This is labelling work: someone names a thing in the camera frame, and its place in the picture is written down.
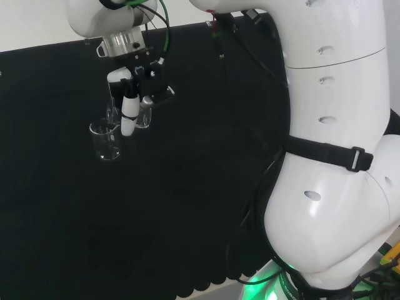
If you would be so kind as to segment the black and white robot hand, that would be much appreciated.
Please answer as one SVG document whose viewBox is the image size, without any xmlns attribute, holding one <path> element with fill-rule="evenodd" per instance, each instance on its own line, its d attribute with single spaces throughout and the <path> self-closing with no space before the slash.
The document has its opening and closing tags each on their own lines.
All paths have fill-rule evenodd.
<svg viewBox="0 0 400 300">
<path fill-rule="evenodd" d="M 147 47 L 112 59 L 117 69 L 107 75 L 111 96 L 107 120 L 130 137 L 143 114 L 175 95 L 164 76 L 164 56 Z"/>
</svg>

